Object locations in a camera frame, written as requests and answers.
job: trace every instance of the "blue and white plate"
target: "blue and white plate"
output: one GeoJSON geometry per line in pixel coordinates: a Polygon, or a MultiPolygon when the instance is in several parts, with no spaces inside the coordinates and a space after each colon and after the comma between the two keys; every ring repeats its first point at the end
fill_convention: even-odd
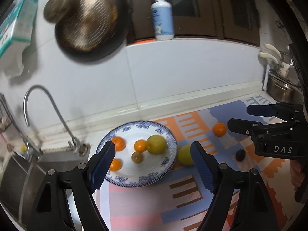
{"type": "Polygon", "coordinates": [[[175,137],[165,126],[150,121],[136,121],[123,124],[111,130],[98,145],[96,153],[99,153],[107,141],[120,136],[126,142],[122,151],[117,151],[115,158],[122,161],[122,168],[118,171],[108,171],[105,179],[110,183],[121,187],[142,187],[161,179],[172,167],[177,157],[177,142],[175,137]],[[147,140],[152,135],[161,135],[167,141],[167,149],[161,155],[152,155],[148,151],[143,152],[143,162],[136,164],[131,155],[135,152],[136,141],[147,140]]]}

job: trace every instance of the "stainless steel sink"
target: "stainless steel sink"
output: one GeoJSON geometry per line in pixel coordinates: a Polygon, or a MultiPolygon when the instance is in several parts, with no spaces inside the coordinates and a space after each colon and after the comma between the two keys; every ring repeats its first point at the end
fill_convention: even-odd
{"type": "Polygon", "coordinates": [[[87,162],[89,151],[84,157],[73,151],[45,153],[41,159],[28,163],[18,154],[11,156],[0,184],[0,201],[17,222],[27,227],[31,208],[49,169],[57,172],[69,171],[79,163],[87,162]]]}

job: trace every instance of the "colorful placemat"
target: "colorful placemat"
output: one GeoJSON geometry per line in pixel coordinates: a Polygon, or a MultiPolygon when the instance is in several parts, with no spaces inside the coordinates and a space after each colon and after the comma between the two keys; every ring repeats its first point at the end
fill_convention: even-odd
{"type": "MultiPolygon", "coordinates": [[[[251,138],[227,132],[216,137],[211,129],[217,122],[227,124],[230,118],[262,122],[281,122],[275,117],[250,116],[246,107],[251,104],[268,105],[262,96],[249,97],[220,106],[159,119],[178,141],[179,147],[199,141],[208,154],[232,169],[249,171],[256,168],[267,186],[275,207],[280,230],[287,226],[302,205],[294,200],[289,160],[260,157],[254,153],[251,138]],[[242,162],[235,160],[238,149],[246,150],[242,162]]],[[[234,191],[223,230],[230,229],[239,191],[234,191]]],[[[122,188],[109,184],[110,223],[112,231],[195,231],[201,224],[213,195],[204,188],[197,169],[175,163],[171,171],[158,182],[141,188],[122,188]]]]}

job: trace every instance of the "soap bottle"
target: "soap bottle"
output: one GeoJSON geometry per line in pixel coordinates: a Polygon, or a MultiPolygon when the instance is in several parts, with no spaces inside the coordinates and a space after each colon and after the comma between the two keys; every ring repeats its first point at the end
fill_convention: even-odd
{"type": "Polygon", "coordinates": [[[156,40],[174,38],[172,6],[166,0],[155,0],[151,6],[156,40]]]}

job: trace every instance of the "frying pan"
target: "frying pan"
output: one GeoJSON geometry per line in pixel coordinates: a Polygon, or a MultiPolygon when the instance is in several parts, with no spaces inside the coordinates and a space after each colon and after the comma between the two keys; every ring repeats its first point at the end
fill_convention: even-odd
{"type": "Polygon", "coordinates": [[[78,0],[79,7],[55,26],[60,49],[79,61],[96,61],[125,40],[130,23],[126,0],[78,0]]]}

